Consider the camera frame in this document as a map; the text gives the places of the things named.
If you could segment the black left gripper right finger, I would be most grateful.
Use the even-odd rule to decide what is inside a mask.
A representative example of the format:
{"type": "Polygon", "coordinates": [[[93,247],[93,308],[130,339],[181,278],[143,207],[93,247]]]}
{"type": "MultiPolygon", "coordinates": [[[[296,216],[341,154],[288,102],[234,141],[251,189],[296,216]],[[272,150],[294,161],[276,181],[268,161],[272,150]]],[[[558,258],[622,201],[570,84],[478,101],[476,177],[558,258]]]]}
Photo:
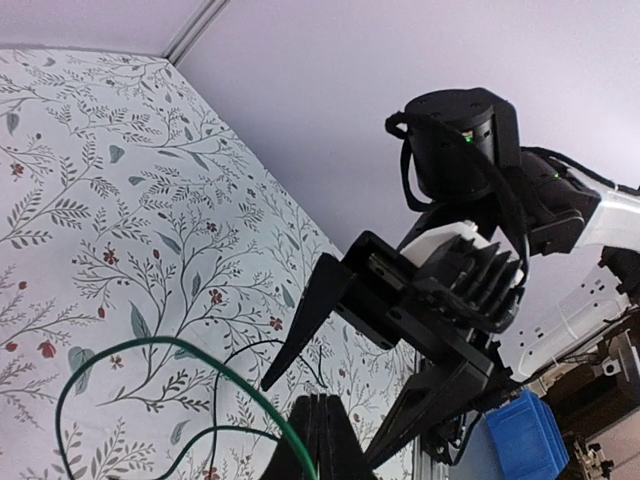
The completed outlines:
{"type": "Polygon", "coordinates": [[[322,395],[319,407],[319,478],[374,480],[341,399],[322,395]]]}

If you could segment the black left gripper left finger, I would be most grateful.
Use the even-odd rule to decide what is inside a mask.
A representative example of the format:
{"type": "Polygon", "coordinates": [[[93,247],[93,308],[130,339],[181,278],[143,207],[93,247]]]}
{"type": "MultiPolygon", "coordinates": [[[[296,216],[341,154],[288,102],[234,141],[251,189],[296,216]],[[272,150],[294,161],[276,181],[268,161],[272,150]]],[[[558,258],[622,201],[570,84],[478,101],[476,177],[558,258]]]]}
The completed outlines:
{"type": "Polygon", "coordinates": [[[287,418],[270,408],[281,431],[275,450],[262,478],[272,479],[318,479],[317,453],[317,413],[319,395],[298,397],[287,418]]]}

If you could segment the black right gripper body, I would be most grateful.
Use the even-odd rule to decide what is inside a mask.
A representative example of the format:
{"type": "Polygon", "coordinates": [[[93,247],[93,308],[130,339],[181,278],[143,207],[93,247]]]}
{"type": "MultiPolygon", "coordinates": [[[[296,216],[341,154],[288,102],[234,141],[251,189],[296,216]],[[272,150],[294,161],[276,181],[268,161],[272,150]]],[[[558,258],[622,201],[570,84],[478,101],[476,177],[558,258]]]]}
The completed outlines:
{"type": "Polygon", "coordinates": [[[412,287],[417,268],[378,235],[363,232],[340,262],[354,279],[337,313],[377,346],[389,350],[404,341],[431,367],[469,361],[488,371],[485,390],[502,371],[490,345],[494,334],[461,328],[431,310],[412,287]]]}

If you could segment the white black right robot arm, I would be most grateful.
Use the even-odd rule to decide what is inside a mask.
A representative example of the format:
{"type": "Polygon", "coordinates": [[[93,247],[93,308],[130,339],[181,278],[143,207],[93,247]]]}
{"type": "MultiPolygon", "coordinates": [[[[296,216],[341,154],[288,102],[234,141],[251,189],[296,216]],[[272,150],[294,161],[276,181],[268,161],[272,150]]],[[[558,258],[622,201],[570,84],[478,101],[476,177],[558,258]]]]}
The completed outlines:
{"type": "Polygon", "coordinates": [[[639,193],[520,143],[514,106],[483,89],[421,95],[387,118],[408,207],[398,246],[361,233],[322,254],[269,389],[337,314],[378,347],[425,359],[369,444],[378,467],[415,439],[449,463],[469,412],[487,412],[591,348],[639,307],[639,193]]]}

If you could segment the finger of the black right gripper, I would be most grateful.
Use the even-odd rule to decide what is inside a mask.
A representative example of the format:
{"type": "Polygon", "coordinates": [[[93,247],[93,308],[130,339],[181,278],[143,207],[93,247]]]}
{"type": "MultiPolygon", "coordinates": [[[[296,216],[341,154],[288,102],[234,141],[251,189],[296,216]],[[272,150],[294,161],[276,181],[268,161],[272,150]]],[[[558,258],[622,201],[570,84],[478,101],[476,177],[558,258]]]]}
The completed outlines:
{"type": "Polygon", "coordinates": [[[268,391],[285,374],[348,291],[354,272],[323,253],[300,297],[288,335],[260,382],[268,391]]]}
{"type": "Polygon", "coordinates": [[[457,465],[464,455],[467,438],[456,456],[447,424],[473,408],[488,384],[488,371],[469,361],[428,367],[409,377],[383,423],[365,451],[369,468],[375,469],[418,437],[422,449],[435,460],[457,465]]]}

